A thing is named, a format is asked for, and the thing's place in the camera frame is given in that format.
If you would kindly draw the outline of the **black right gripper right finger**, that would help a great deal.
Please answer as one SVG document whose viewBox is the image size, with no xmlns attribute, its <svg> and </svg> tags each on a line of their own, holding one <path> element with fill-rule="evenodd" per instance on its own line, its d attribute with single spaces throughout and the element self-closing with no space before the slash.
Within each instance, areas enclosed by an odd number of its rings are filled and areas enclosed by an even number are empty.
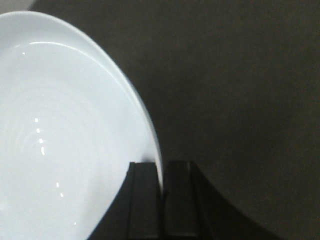
<svg viewBox="0 0 320 240">
<path fill-rule="evenodd" d="M 192 161 L 171 161 L 164 171 L 166 240 L 278 240 L 247 217 Z"/>
</svg>

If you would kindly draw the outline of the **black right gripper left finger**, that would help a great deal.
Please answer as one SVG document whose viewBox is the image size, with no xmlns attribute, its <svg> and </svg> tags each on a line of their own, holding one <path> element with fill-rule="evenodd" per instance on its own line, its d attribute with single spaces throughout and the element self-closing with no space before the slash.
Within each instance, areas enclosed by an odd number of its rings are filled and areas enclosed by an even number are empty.
<svg viewBox="0 0 320 240">
<path fill-rule="evenodd" d="M 110 207 L 89 237 L 91 240 L 159 240 L 161 196 L 156 164 L 129 164 Z"/>
</svg>

